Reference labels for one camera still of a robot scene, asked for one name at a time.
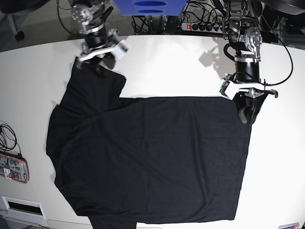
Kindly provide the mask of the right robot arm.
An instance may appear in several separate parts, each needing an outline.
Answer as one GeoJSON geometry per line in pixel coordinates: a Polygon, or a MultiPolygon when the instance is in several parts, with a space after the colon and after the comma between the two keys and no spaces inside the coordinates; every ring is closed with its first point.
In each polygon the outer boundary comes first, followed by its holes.
{"type": "Polygon", "coordinates": [[[71,16],[79,26],[78,33],[84,42],[77,57],[77,67],[87,64],[94,69],[101,65],[109,70],[115,67],[114,47],[119,43],[118,30],[107,29],[106,20],[113,7],[106,0],[74,0],[71,16]]]}

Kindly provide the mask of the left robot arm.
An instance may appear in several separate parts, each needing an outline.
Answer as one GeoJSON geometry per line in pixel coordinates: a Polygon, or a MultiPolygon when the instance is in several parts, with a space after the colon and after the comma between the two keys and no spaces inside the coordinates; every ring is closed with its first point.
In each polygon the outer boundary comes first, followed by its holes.
{"type": "Polygon", "coordinates": [[[268,95],[278,96],[272,86],[260,78],[260,47],[263,37],[259,30],[262,4],[257,0],[226,0],[222,23],[224,54],[234,62],[235,72],[220,83],[223,98],[233,100],[241,123],[252,125],[268,95]]]}

